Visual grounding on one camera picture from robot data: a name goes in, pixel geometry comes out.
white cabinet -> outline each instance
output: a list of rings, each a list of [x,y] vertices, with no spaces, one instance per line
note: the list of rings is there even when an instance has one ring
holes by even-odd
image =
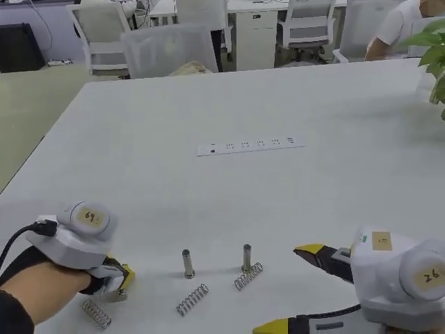
[[[277,15],[272,12],[236,14],[236,70],[273,68]]]

cable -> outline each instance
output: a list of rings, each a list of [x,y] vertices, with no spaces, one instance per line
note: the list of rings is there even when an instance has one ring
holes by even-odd
[[[5,248],[3,248],[3,251],[0,255],[0,269],[1,266],[3,266],[3,263],[5,262],[6,256],[13,245],[14,241],[17,240],[18,237],[20,237],[22,234],[24,234],[27,231],[34,231],[35,233],[39,235],[44,235],[47,237],[53,237],[56,234],[57,231],[57,222],[55,221],[36,221],[35,223],[32,223],[28,226],[25,226],[24,228],[21,228],[20,230],[16,231],[16,233],[13,234],[13,236],[8,240],[8,242],[5,245]]]
[[[43,52],[47,52],[53,48],[53,34],[51,33],[51,30],[49,30],[48,23],[45,21],[45,19],[39,13],[37,8],[34,6],[33,0],[28,0],[28,6],[30,6],[37,13],[37,15],[39,15],[40,19],[43,21],[44,25],[47,27],[48,34],[49,34],[49,37],[51,38],[51,40],[49,42],[49,48],[42,50]]]

sleeve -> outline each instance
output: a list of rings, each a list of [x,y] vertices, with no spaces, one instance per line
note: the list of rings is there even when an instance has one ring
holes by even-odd
[[[403,14],[396,8],[391,10],[379,26],[375,38],[386,45],[393,45],[399,38],[403,26]]]
[[[0,333],[34,333],[34,323],[23,305],[3,290],[0,290]]]

black box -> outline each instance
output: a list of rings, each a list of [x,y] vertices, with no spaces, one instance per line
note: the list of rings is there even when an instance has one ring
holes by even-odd
[[[0,72],[36,71],[45,66],[29,24],[0,26]]]

printed number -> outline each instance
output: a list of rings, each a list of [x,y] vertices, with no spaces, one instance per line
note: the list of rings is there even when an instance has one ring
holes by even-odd
[[[92,223],[92,221],[94,221],[94,219],[95,219],[95,214],[93,214],[92,212],[87,212],[86,214],[85,214],[85,218],[87,218],[87,219],[90,219],[90,222]]]
[[[425,283],[431,282],[434,278],[439,278],[440,275],[436,272],[436,269],[433,269],[431,273],[425,273],[423,275],[425,277]]]

